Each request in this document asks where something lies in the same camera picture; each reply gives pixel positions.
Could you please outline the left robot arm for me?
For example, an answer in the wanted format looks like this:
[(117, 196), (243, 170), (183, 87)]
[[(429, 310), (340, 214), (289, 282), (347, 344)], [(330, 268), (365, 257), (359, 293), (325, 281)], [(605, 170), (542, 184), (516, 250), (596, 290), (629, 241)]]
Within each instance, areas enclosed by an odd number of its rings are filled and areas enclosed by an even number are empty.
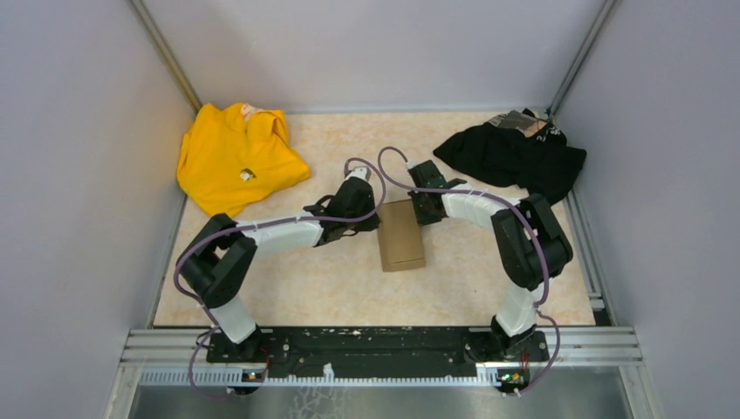
[(320, 247), (376, 230), (380, 225), (368, 180), (348, 175), (338, 191), (303, 208), (296, 216), (237, 222), (226, 214), (209, 219), (180, 255), (176, 279), (183, 279), (240, 361), (255, 359), (262, 348), (257, 322), (239, 296), (257, 258)]

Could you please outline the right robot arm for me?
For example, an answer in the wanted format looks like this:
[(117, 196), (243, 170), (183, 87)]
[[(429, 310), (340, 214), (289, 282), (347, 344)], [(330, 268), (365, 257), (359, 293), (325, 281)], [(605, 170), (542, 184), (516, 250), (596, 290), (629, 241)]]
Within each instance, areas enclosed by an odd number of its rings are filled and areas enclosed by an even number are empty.
[(419, 225), (455, 218), (494, 234), (511, 285), (491, 321), (491, 347), (499, 358), (515, 359), (534, 333), (537, 308), (546, 299), (550, 280), (573, 257), (551, 205), (539, 194), (511, 201), (461, 179), (447, 181), (432, 161), (411, 163), (408, 173), (414, 182), (408, 194)]

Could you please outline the brown cardboard box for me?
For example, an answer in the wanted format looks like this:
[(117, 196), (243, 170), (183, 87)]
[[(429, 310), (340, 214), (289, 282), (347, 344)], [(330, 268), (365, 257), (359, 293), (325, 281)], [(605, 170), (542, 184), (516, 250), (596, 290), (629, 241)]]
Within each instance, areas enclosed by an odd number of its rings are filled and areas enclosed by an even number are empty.
[(379, 210), (377, 238), (384, 272), (410, 271), (426, 266), (421, 227), (410, 199), (385, 203)]

